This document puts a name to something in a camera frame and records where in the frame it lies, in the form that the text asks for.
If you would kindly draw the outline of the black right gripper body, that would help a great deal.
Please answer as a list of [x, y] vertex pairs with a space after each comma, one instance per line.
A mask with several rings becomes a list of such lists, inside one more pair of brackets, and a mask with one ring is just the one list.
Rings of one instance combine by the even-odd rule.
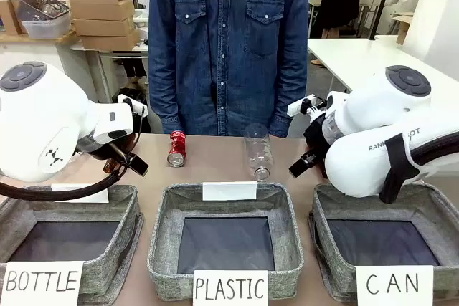
[[309, 168], [318, 166], [322, 176], [327, 178], [325, 158], [329, 144], [323, 136], [322, 125], [325, 116], [320, 115], [306, 128], [304, 136], [308, 150], [306, 151], [306, 162]]

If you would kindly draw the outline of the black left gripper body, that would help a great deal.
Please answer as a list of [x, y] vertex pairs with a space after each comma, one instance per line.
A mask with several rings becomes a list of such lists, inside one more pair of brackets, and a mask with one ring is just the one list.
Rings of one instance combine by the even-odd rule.
[[122, 160], [123, 156], [129, 152], [133, 147], [136, 134], [131, 133], [122, 138], [110, 141], [106, 144], [99, 144], [89, 135], [79, 139], [77, 142], [77, 150], [80, 152], [88, 153], [93, 158], [98, 160], [108, 160], [109, 158], [115, 160]]

